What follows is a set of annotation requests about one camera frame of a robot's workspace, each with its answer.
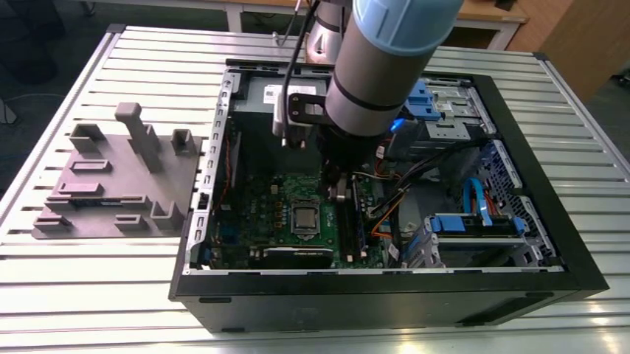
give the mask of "yellow wire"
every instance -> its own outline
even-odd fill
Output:
[[[377,229],[379,227],[379,225],[383,223],[385,219],[387,219],[387,217],[390,216],[390,214],[393,213],[394,209],[398,207],[398,204],[401,204],[401,201],[403,201],[403,198],[405,198],[405,195],[401,197],[401,199],[394,203],[393,207],[390,208],[390,210],[385,213],[383,215],[383,218],[379,220],[379,222],[377,223],[377,225],[374,226],[373,228],[373,231],[371,231],[371,235],[374,235],[377,233]]]

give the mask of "white table leg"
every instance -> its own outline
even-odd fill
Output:
[[[18,116],[0,98],[0,124],[14,124]]]
[[[226,4],[227,14],[227,28],[230,32],[243,32],[243,24],[241,21],[241,14],[243,12],[243,5],[241,4]]]
[[[497,31],[489,45],[490,50],[505,50],[509,47],[516,31],[520,29],[520,25],[521,24],[513,22],[505,22],[501,24],[501,29]]]

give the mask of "workbench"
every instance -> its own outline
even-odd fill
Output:
[[[167,299],[176,237],[34,239],[32,222],[70,158],[75,124],[98,123],[104,133],[126,133],[115,106],[139,102],[142,119],[159,135],[183,128],[207,142],[226,59],[291,55],[291,49],[274,47],[270,35],[122,26],[111,31],[0,202],[0,349],[629,352],[629,163],[553,65],[529,53],[442,47],[426,69],[494,77],[612,287],[589,300],[553,305],[498,327],[211,334]]]
[[[222,10],[226,12],[227,26],[231,32],[243,32],[242,13],[282,13],[293,15],[297,4],[297,0],[95,0],[91,2]],[[306,1],[302,1],[301,15],[306,14],[306,9]],[[518,4],[514,4],[510,11],[503,11],[494,7],[494,1],[465,0],[455,27],[495,31],[487,49],[505,50],[516,31],[528,20],[528,14],[521,10]]]

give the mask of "motherboard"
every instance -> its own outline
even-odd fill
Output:
[[[239,193],[221,204],[221,225],[213,239],[217,268],[257,268],[257,261],[277,256],[322,261],[326,268],[383,268],[382,245],[361,245],[362,257],[349,259],[343,247],[349,237],[339,231],[335,204],[318,193],[318,176],[250,175]],[[370,180],[358,180],[358,219],[375,203]]]

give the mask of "floor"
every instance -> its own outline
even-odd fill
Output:
[[[84,17],[78,2],[59,1],[56,5],[67,34],[63,39],[48,43],[48,49],[59,66],[59,74],[48,83],[28,86],[18,83],[0,66],[3,99],[23,94],[66,95],[112,23],[227,30],[226,14],[218,10],[98,4],[96,15]],[[242,20],[246,32],[271,33],[274,30],[285,31],[290,16],[275,15],[270,18],[269,14],[246,13]],[[298,28],[299,21],[293,34],[297,34]],[[20,118],[14,125],[0,125],[0,196],[14,180],[60,103],[62,97],[55,96],[30,96],[10,102],[10,107]],[[630,159],[630,140],[625,138],[630,136],[630,90],[618,87],[610,81],[588,103],[588,107],[621,152]]]

